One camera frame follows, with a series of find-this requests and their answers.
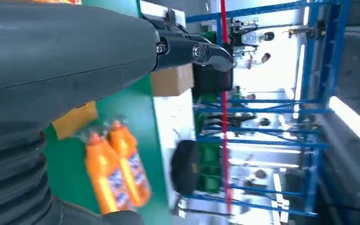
orange bottle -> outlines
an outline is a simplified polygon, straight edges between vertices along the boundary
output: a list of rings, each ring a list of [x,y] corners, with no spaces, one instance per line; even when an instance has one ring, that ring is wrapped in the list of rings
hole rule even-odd
[[[86,144],[86,169],[101,213],[134,210],[123,180],[117,154],[108,141],[91,133]]]
[[[137,140],[123,123],[116,120],[111,126],[109,141],[120,158],[122,174],[133,205],[145,205],[150,199],[151,188],[137,151]]]

robotic arm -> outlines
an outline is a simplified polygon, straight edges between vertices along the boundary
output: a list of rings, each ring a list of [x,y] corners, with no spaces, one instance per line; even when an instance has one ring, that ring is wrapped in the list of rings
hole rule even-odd
[[[222,47],[147,20],[96,7],[0,1],[0,224],[140,224],[131,212],[100,217],[51,196],[40,131],[145,74],[187,63],[233,66]]]

green tabletop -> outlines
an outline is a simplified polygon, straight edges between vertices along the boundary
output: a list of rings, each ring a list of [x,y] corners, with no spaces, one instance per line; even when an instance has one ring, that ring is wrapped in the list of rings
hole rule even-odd
[[[82,2],[84,5],[140,16],[137,0],[83,0]],[[138,140],[140,156],[153,192],[149,203],[138,209],[145,224],[172,224],[172,216],[167,207],[150,76],[145,76],[126,90],[97,101],[97,110],[99,114],[108,117],[125,115],[130,131]],[[46,129],[45,134],[48,138],[45,155],[48,160],[48,175],[53,194],[99,213],[98,204],[85,170],[83,143],[76,138],[57,140],[52,126]]]

blue metal rack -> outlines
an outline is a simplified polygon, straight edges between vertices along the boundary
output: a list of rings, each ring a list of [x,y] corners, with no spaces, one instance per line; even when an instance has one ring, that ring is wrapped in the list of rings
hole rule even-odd
[[[323,6],[329,6],[329,16],[326,26],[326,35],[323,41],[324,51],[322,55],[322,66],[320,69],[319,75],[319,84],[317,87],[317,95],[311,98],[312,94],[310,93],[310,80],[313,69],[313,60],[315,52],[314,40],[307,40],[305,43],[305,53],[304,67],[302,70],[302,83],[300,90],[300,99],[255,99],[255,100],[239,100],[239,99],[229,99],[228,103],[276,103],[279,105],[267,107],[263,109],[256,108],[247,108],[247,107],[237,107],[237,108],[228,108],[226,111],[228,113],[299,113],[300,117],[298,122],[304,120],[305,114],[315,114],[315,113],[325,113],[328,112],[327,108],[328,100],[334,93],[334,87],[336,85],[338,68],[340,64],[340,58],[342,54],[343,42],[344,42],[344,30],[348,18],[348,13],[351,7],[351,0],[301,0],[292,3],[271,5],[271,6],[262,6],[255,8],[246,8],[241,10],[234,10],[226,12],[226,17],[237,17],[245,15],[256,15],[269,12],[285,11],[298,8],[310,7],[309,11],[309,20],[308,26],[313,27],[318,19],[318,13],[320,8]],[[218,44],[222,44],[222,23],[220,18],[223,16],[222,13],[213,13],[207,15],[196,15],[186,18],[186,22],[200,22],[206,20],[216,20],[217,21],[217,41]],[[222,104],[220,102],[201,102],[204,105],[203,108],[198,108],[196,113],[220,113],[222,112]],[[299,105],[299,110],[294,110],[294,106]],[[213,130],[212,134],[217,134],[221,128],[220,127],[204,127],[206,130]],[[294,210],[294,209],[282,209],[280,207],[269,207],[264,205],[256,205],[248,202],[241,202],[234,199],[231,200],[232,205],[238,206],[248,206],[252,208],[266,209],[266,210],[275,210],[288,212],[295,215],[304,215],[304,216],[316,216],[314,213],[314,204],[315,204],[315,195],[316,188],[319,179],[322,151],[329,146],[324,143],[319,143],[319,134],[320,130],[315,129],[306,129],[306,128],[292,128],[289,130],[283,129],[267,129],[267,128],[243,128],[243,127],[228,127],[227,131],[232,132],[260,132],[267,135],[277,136],[283,139],[283,142],[279,141],[256,141],[256,140],[239,140],[239,139],[229,139],[229,143],[245,143],[245,144],[264,144],[264,145],[282,145],[282,146],[298,146],[304,148],[307,153],[306,165],[305,165],[305,182],[304,189],[302,192],[286,192],[286,191],[275,191],[275,190],[266,190],[261,188],[253,187],[239,187],[236,185],[231,185],[232,189],[241,189],[241,190],[252,190],[259,193],[275,193],[282,195],[291,195],[299,196],[305,199],[304,210]],[[284,138],[280,134],[283,132],[290,132],[298,134],[301,136],[298,140],[291,140]],[[223,139],[213,135],[198,135],[197,141],[199,142],[208,142],[208,143],[221,143]],[[218,203],[228,203],[228,196],[225,198],[222,197],[213,197],[211,195],[187,195],[184,196],[189,199],[198,199],[213,201]]]

red pole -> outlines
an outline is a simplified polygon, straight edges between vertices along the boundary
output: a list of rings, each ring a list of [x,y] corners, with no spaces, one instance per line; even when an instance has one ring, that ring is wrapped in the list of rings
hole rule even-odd
[[[227,12],[225,11],[225,0],[221,0],[220,2],[221,4],[221,24],[222,24],[222,36],[223,36],[223,44],[227,44],[228,43],[228,35],[227,35]],[[223,160],[224,160],[224,168],[223,168],[223,173],[224,173],[224,182],[225,182],[225,204],[227,206],[227,213],[231,214],[231,190],[229,187],[229,182],[228,182],[228,150],[227,150],[227,96],[225,91],[223,91],[222,96],[221,96],[221,106],[222,106],[222,121],[223,121],[223,125],[222,125],[222,131],[224,134],[223,137]]]

